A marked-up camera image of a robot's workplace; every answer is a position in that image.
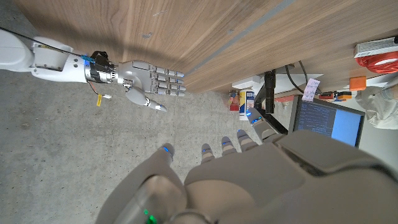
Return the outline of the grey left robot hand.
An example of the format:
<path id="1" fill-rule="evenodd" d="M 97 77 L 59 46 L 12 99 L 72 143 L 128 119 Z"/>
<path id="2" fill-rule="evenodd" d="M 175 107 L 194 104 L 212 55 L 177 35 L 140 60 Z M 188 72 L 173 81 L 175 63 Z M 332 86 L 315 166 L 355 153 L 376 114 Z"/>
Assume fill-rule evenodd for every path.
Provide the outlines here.
<path id="1" fill-rule="evenodd" d="M 256 109 L 261 143 L 237 132 L 215 158 L 209 145 L 184 180 L 161 145 L 107 198 L 97 223 L 396 223 L 397 172 L 372 155 L 311 131 L 277 132 Z"/>

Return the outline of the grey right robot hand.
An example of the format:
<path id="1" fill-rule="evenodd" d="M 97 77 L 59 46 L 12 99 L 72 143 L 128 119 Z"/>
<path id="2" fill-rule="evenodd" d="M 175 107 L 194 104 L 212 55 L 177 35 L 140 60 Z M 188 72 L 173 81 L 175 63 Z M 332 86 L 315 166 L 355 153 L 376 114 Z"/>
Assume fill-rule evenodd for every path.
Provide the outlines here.
<path id="1" fill-rule="evenodd" d="M 148 98 L 146 94 L 184 96 L 186 88 L 184 74 L 162 68 L 145 61 L 133 60 L 118 65 L 118 83 L 126 89 L 126 97 L 131 102 L 166 112 L 164 105 Z"/>

